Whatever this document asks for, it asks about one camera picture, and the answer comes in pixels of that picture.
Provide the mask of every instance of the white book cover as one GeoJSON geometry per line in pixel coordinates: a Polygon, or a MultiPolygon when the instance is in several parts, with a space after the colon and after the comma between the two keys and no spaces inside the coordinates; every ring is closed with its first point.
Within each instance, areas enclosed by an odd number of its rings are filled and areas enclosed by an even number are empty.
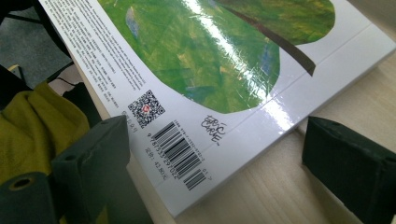
{"type": "Polygon", "coordinates": [[[175,217],[395,49],[345,0],[40,0],[175,217]]]}

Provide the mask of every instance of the wooden table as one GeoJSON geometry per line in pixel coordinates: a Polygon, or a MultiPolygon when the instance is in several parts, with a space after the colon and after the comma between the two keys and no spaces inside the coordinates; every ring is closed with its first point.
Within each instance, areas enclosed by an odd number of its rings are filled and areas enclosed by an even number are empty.
{"type": "MultiPolygon", "coordinates": [[[[395,0],[350,2],[396,40],[395,0]]],[[[343,123],[396,152],[395,97],[396,54],[393,54],[313,116],[343,123]]],[[[106,111],[101,111],[103,118],[107,118],[106,111]]],[[[168,214],[136,162],[132,178],[155,223],[360,223],[302,165],[305,129],[306,120],[175,219],[168,214]]]]}

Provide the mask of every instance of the olive green cloth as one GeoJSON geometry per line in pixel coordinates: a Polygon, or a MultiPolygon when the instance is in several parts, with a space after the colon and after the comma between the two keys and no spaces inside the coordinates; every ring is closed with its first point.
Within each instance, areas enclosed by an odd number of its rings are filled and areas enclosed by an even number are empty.
{"type": "Polygon", "coordinates": [[[0,184],[50,161],[89,130],[86,116],[44,82],[18,93],[0,113],[0,184]]]}

